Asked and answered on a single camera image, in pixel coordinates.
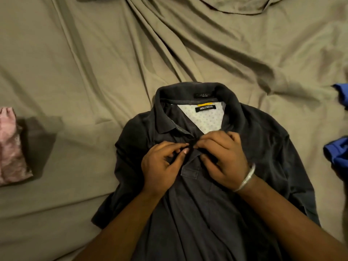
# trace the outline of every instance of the pink garment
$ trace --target pink garment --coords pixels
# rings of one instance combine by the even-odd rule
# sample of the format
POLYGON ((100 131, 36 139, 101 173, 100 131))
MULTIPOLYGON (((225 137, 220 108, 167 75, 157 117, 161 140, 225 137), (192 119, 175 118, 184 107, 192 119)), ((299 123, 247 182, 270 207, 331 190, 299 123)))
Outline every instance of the pink garment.
POLYGON ((33 176, 20 143, 20 130, 11 107, 0 109, 0 186, 33 176))

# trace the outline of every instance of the forearm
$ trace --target forearm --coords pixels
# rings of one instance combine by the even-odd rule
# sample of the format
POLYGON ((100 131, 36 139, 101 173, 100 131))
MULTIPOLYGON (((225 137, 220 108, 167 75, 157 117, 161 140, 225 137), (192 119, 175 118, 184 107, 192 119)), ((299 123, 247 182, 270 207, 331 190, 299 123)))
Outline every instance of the forearm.
POLYGON ((254 176, 238 194, 275 233, 294 260, 348 260, 348 251, 262 179, 254 176))
POLYGON ((141 192, 74 261, 130 260, 144 226, 159 200, 159 196, 141 192))

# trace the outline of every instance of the shirt sleeve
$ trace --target shirt sleeve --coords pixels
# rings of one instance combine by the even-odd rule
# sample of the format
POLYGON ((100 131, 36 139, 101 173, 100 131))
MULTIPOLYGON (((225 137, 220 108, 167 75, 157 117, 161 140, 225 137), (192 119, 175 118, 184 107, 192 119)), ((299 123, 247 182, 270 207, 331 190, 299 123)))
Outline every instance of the shirt sleeve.
POLYGON ((136 116, 124 127, 116 146, 115 176, 119 181, 92 218, 92 223, 105 228, 141 191, 144 176, 141 161, 147 153, 147 133, 140 118, 136 116))
POLYGON ((290 188, 288 200, 312 221, 320 225, 316 210, 314 188, 289 136, 285 137, 279 155, 283 171, 288 177, 290 188))

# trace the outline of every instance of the person's right arm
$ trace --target person's right arm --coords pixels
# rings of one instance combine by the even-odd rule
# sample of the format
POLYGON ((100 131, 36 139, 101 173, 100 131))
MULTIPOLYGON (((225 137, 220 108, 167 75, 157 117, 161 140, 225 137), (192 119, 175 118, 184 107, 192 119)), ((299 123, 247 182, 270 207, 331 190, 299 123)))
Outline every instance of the person's right arm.
MULTIPOLYGON (((213 131, 202 136, 195 147, 207 149, 218 159, 216 165, 201 155, 213 179, 231 190, 241 185, 249 166, 237 133, 213 131)), ((348 250, 342 243, 256 175, 237 193, 259 214, 294 260, 348 260, 348 250)))

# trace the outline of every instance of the person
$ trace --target person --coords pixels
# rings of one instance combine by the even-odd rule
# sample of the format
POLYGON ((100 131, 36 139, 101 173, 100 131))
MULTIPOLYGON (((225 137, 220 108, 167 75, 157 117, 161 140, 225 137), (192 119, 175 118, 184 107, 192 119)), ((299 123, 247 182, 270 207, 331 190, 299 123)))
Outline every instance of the person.
MULTIPOLYGON (((144 156, 144 187, 123 211, 74 259, 74 261, 127 261, 152 211, 174 183, 188 152, 185 143, 162 142, 144 156), (165 158, 179 153, 172 164, 165 158)), ((218 162, 203 154, 209 175, 223 186, 237 190, 250 171, 236 132, 212 131, 194 148, 206 149, 218 162)), ((325 232, 264 180, 253 175, 237 191, 276 235, 293 260, 348 260, 346 247, 325 232)))

